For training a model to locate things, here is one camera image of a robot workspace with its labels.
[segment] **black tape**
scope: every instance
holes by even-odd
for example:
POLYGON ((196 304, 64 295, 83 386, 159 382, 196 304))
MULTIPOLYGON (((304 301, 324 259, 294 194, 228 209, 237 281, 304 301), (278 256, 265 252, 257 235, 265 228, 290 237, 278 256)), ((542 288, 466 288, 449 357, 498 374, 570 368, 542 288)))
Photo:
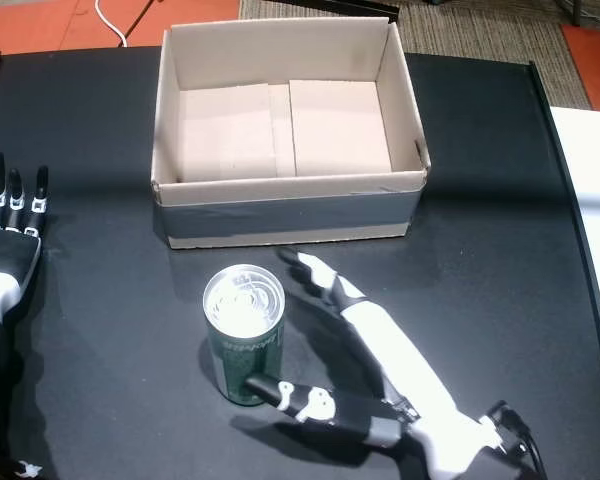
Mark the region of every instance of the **black tape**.
POLYGON ((420 192, 159 206, 171 238, 359 228, 407 223, 420 192))

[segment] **orange floor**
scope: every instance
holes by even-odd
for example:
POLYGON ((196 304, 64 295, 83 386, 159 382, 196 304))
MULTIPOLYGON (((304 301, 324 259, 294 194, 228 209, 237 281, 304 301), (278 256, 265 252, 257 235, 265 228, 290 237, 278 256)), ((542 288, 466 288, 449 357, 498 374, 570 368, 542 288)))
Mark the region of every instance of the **orange floor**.
MULTIPOLYGON (((147 0, 100 0, 107 18, 126 31, 147 0)), ((129 37, 129 46, 160 45, 177 23, 238 18, 239 0, 156 0, 129 37)), ((4 54, 115 47, 118 37, 98 18, 93 0, 43 0, 0 7, 4 54)))
POLYGON ((591 107, 600 110, 600 32, 566 25, 562 29, 591 107))

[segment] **carpet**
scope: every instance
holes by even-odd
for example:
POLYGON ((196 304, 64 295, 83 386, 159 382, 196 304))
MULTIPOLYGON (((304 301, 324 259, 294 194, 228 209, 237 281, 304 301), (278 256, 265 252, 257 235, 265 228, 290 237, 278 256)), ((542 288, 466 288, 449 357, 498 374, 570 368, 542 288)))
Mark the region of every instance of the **carpet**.
MULTIPOLYGON (((596 13, 600 14, 598 3, 596 13)), ((532 60, 551 105, 590 108, 561 30, 568 16, 553 0, 454 0, 438 6, 405 0, 393 4, 400 6, 398 30, 406 52, 514 63, 532 60)), ((240 18, 330 15, 334 14, 266 0, 240 4, 240 18)))

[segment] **open cardboard box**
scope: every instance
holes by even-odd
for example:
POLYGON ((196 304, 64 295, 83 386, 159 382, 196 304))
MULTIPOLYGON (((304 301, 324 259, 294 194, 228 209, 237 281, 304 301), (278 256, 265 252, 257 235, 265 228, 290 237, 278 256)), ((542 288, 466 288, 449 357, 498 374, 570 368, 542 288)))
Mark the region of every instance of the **open cardboard box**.
POLYGON ((172 248, 404 235, 429 168, 387 19, 165 32, 151 183, 172 248))

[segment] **can top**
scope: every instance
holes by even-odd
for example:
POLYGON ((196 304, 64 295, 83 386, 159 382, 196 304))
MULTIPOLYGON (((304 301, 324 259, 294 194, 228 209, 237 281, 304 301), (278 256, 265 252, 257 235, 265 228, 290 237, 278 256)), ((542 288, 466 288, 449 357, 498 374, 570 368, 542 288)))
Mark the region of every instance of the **can top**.
POLYGON ((233 265, 209 280, 202 303, 216 329, 231 337, 253 338, 271 330, 282 318, 284 290, 262 267, 233 265))

